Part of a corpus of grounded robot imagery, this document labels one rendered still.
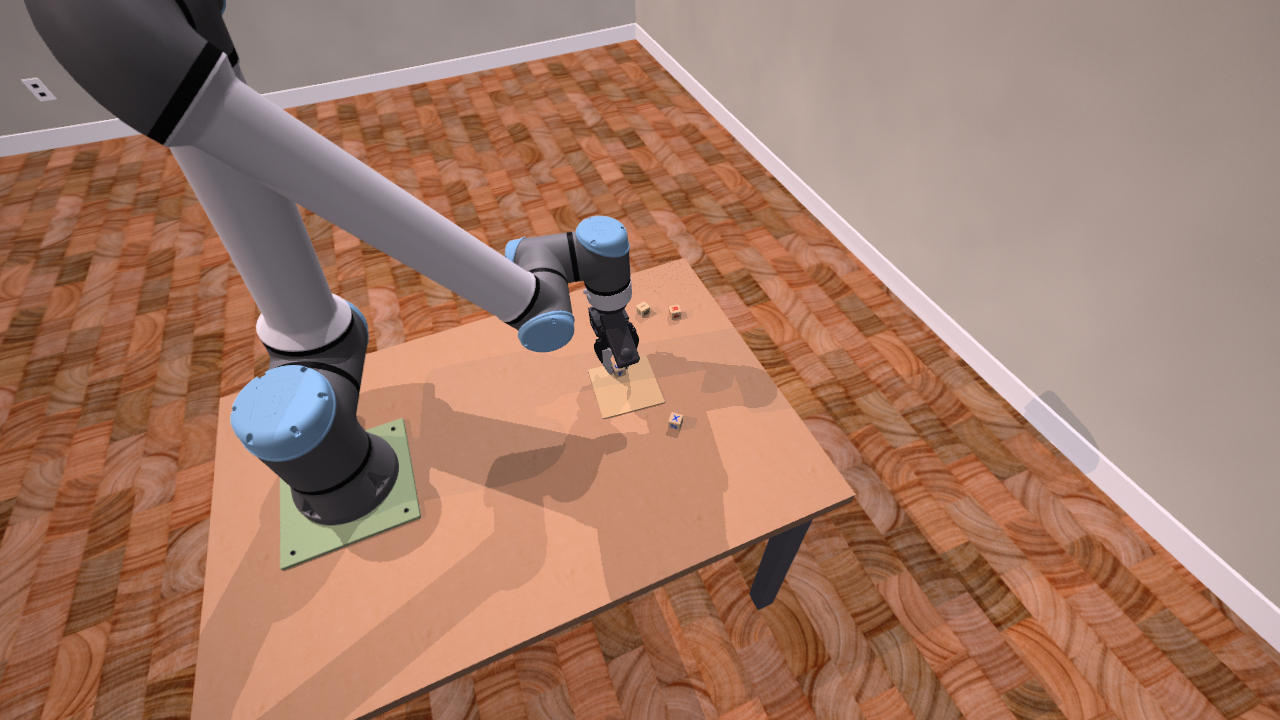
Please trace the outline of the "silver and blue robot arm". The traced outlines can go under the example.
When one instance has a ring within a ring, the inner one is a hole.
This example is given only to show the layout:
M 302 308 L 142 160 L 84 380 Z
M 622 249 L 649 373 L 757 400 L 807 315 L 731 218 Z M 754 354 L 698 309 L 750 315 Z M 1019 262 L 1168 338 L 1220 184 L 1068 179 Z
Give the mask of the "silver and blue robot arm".
M 369 325 L 332 293 L 296 204 L 498 316 L 534 352 L 572 340 L 568 283 L 584 281 L 602 311 L 632 297 L 628 234 L 613 218 L 512 240 L 504 258 L 250 88 L 227 0 L 24 3 L 70 77 L 172 150 L 236 264 L 270 364 L 241 389 L 230 427 L 311 521 L 364 518 L 399 462 L 357 420 Z

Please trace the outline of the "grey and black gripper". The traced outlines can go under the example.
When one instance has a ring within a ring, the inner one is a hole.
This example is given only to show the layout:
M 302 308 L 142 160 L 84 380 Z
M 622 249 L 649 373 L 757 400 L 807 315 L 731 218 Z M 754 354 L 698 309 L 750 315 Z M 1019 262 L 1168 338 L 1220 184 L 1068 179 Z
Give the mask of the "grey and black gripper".
M 608 343 L 608 340 L 605 337 L 605 332 L 604 332 L 603 327 L 602 327 L 600 315 L 602 314 L 611 315 L 611 314 L 621 313 L 621 310 L 623 309 L 622 313 L 625 315 L 625 320 L 627 322 L 628 331 L 630 331 L 630 333 L 631 333 L 631 336 L 634 338 L 634 343 L 635 343 L 636 348 L 637 348 L 637 345 L 639 345 L 637 331 L 634 327 L 632 322 L 628 322 L 628 314 L 625 311 L 625 307 L 621 307 L 621 309 L 614 310 L 614 311 L 602 311 L 602 310 L 598 310 L 596 307 L 588 307 L 590 325 L 593 327 L 593 331 L 595 332 L 596 337 L 599 338 L 594 343 L 594 350 L 595 350 L 596 357 L 600 360 L 602 365 L 605 368 L 605 372 L 608 372 L 609 374 L 612 374 L 614 372 L 613 368 L 612 368 L 613 364 L 611 363 L 611 357 L 613 356 L 613 354 L 611 351 L 611 345 Z M 596 313 L 596 311 L 600 311 L 600 313 Z

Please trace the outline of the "tan flat mat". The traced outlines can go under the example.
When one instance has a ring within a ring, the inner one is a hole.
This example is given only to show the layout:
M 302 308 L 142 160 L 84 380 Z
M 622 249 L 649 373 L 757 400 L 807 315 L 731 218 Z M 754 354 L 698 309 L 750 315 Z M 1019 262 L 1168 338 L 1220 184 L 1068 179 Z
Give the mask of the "tan flat mat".
M 666 404 L 646 355 L 620 378 L 605 372 L 604 366 L 588 372 L 603 419 Z

